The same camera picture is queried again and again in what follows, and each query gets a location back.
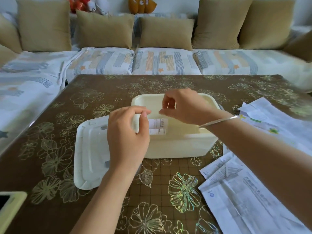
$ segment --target right hand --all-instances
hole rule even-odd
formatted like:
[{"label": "right hand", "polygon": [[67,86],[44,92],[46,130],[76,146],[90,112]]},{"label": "right hand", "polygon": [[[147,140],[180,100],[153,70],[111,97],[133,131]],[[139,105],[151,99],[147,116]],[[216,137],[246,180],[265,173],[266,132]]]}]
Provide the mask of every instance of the right hand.
[{"label": "right hand", "polygon": [[173,117],[181,122],[194,125],[227,117],[228,112],[216,109],[191,89],[169,90],[163,98],[163,108],[159,114]]}]

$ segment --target star pattern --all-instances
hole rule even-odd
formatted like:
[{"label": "star pattern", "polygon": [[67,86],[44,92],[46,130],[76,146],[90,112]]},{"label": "star pattern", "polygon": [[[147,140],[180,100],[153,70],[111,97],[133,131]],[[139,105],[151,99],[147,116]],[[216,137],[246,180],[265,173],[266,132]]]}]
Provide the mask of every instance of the star pattern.
[{"label": "star pattern", "polygon": [[8,131],[2,131],[2,130],[0,130],[0,139],[1,138],[7,138],[7,134],[8,134],[9,132]]}]

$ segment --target white foam container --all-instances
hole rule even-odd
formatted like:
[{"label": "white foam container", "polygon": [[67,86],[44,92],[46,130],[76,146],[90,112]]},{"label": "white foam container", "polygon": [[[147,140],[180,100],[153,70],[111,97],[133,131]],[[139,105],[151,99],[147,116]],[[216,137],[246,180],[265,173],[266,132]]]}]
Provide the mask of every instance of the white foam container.
[{"label": "white foam container", "polygon": [[[200,94],[210,106],[220,109],[215,99],[207,94]],[[218,138],[197,125],[188,125],[176,119],[160,115],[164,94],[142,94],[133,98],[131,105],[146,106],[152,113],[148,119],[168,118],[166,135],[151,135],[146,158],[199,157],[205,155]],[[138,132],[140,115],[133,118],[133,128]]]},{"label": "white foam container", "polygon": [[85,121],[77,128],[74,183],[82,190],[98,187],[108,171],[110,161],[107,143],[108,116]]}]

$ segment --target brown tablecloth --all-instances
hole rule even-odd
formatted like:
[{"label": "brown tablecloth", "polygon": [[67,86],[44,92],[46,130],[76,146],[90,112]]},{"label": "brown tablecloth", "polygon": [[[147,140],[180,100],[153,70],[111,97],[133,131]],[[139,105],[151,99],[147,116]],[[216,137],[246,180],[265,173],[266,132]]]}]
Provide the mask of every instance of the brown tablecloth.
[{"label": "brown tablecloth", "polygon": [[[291,116],[312,115],[312,98],[278,75],[79,75],[0,158],[0,190],[28,193],[7,233],[69,233],[96,192],[73,183],[77,127],[129,106],[136,95],[172,88],[210,94],[233,113],[242,102],[265,97]],[[218,141],[203,157],[144,159],[116,232],[220,233],[197,187],[204,181],[199,170],[221,155]]]}]

